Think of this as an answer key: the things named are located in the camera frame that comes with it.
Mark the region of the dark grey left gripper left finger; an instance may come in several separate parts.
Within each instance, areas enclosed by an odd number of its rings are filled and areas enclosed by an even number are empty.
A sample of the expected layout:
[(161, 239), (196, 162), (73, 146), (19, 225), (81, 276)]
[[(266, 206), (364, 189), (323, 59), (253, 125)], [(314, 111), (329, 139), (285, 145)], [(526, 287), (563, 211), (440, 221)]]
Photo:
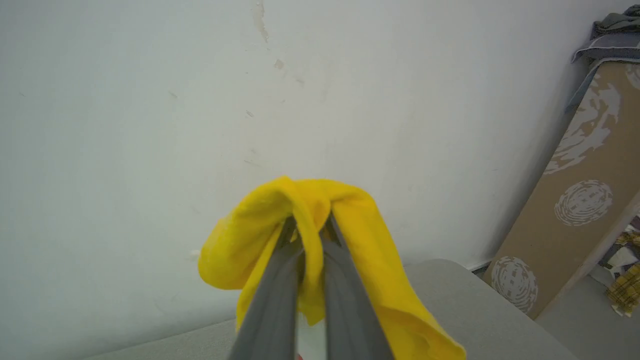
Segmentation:
[(290, 216), (228, 354), (229, 360), (296, 360), (298, 288), (305, 273), (297, 222)]

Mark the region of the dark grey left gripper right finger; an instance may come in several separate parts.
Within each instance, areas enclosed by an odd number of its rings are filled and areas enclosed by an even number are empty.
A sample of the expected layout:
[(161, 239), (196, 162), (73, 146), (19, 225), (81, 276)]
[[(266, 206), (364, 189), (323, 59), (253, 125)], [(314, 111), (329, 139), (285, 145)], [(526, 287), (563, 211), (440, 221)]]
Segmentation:
[(320, 231), (329, 360), (393, 360), (394, 354), (333, 213)]

